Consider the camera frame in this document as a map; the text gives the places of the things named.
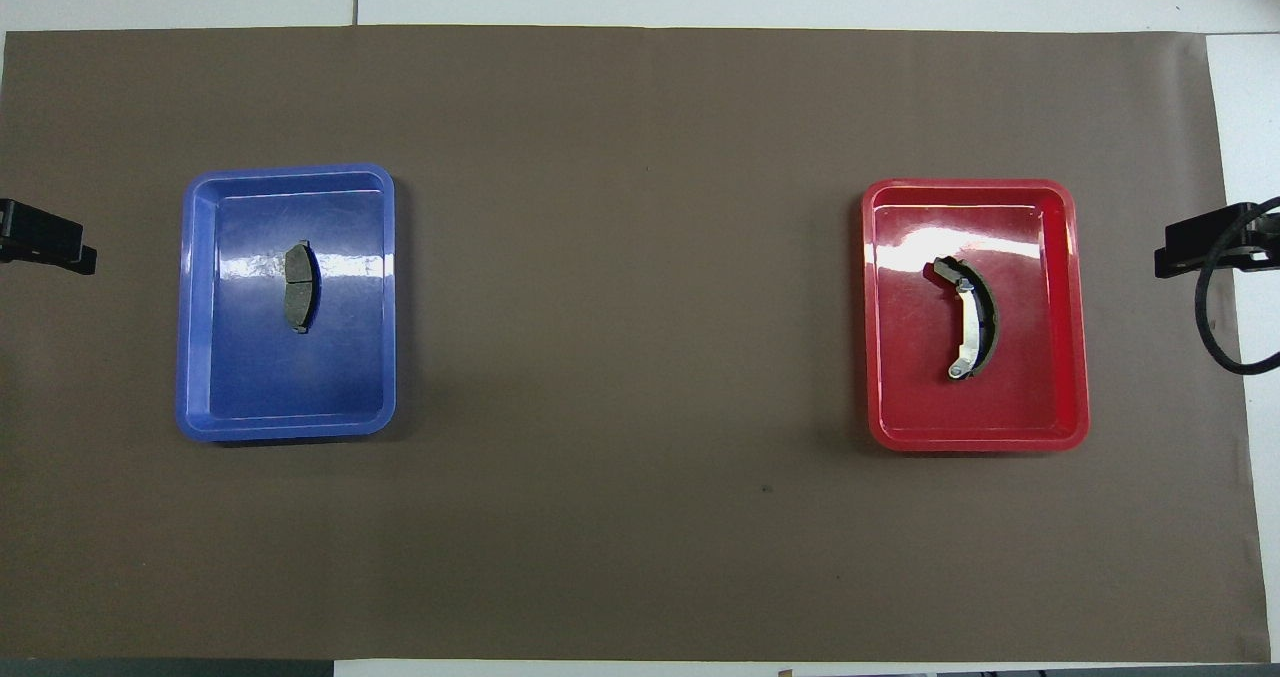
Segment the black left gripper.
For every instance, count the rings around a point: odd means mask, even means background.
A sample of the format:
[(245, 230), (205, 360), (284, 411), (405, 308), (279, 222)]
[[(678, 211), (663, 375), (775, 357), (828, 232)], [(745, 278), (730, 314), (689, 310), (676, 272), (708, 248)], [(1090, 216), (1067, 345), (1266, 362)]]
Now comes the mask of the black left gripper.
[[(13, 198), (1, 198), (1, 264), (49, 264), (90, 276), (97, 271), (97, 252), (83, 247), (83, 227)], [(40, 253), (36, 250), (79, 250), (77, 259)]]

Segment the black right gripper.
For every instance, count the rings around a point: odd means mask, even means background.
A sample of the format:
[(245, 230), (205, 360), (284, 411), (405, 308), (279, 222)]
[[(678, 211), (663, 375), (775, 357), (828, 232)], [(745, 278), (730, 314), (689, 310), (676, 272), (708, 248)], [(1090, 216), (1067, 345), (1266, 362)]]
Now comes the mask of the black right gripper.
[(1243, 270), (1247, 266), (1247, 253), (1272, 250), (1277, 244), (1277, 209), (1252, 218), (1235, 229), (1231, 227), (1249, 209), (1256, 207), (1258, 203), (1233, 203), (1166, 227), (1165, 247), (1155, 250), (1156, 279), (1202, 271), (1208, 262), (1210, 248), (1224, 234), (1228, 235), (1225, 248), (1213, 264), (1213, 270)]

